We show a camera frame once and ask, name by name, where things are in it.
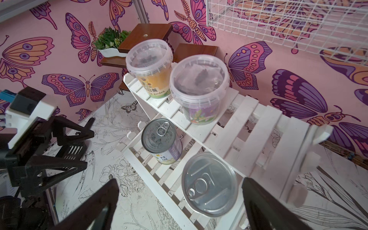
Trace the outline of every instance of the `artificial plant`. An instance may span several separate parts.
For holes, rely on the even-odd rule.
[[[104,32],[98,36],[98,39],[93,43],[96,49],[103,50],[108,48],[118,48],[119,45],[127,38],[131,31],[121,31],[116,29],[105,28]]]

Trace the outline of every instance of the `blue object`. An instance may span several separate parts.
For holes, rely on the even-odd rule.
[[[16,93],[13,93],[6,89],[0,92],[0,99],[12,103],[16,95]]]

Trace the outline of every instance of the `plastic lid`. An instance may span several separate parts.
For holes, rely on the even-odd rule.
[[[235,172],[209,152],[189,159],[181,186],[190,207],[208,217],[226,214],[238,197]]]
[[[161,39],[150,39],[135,45],[125,59],[129,73],[152,75],[171,65],[173,53],[169,45]]]
[[[174,67],[170,75],[170,90],[182,106],[209,107],[225,96],[229,79],[223,61],[211,55],[194,55]]]
[[[175,126],[165,118],[152,120],[142,132],[142,145],[151,153],[162,153],[168,150],[175,139]]]

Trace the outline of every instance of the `floor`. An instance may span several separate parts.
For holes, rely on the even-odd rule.
[[[227,110],[220,125],[226,123],[226,117],[232,112],[233,108]],[[138,133],[139,121],[149,121],[132,94],[117,94],[90,117],[96,121],[92,126],[95,137],[87,141],[85,160],[88,168],[57,185],[59,220],[69,215],[109,179],[116,178],[120,196],[112,230],[180,229],[124,157],[113,152],[120,141],[128,141],[126,134],[129,131]],[[254,122],[250,120],[243,127],[243,138],[250,134]],[[274,150],[281,135],[274,130],[263,150],[265,154]],[[55,145],[47,154],[56,154],[58,149]],[[305,184],[309,193],[302,207],[290,210],[313,229],[368,229],[368,171],[320,145],[315,146],[313,151],[321,155],[320,167],[298,177],[296,183]],[[211,229],[216,227],[216,221],[211,220]]]

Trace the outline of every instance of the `wire mesh panel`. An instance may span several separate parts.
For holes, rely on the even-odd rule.
[[[368,66],[368,0],[207,0],[207,25]]]

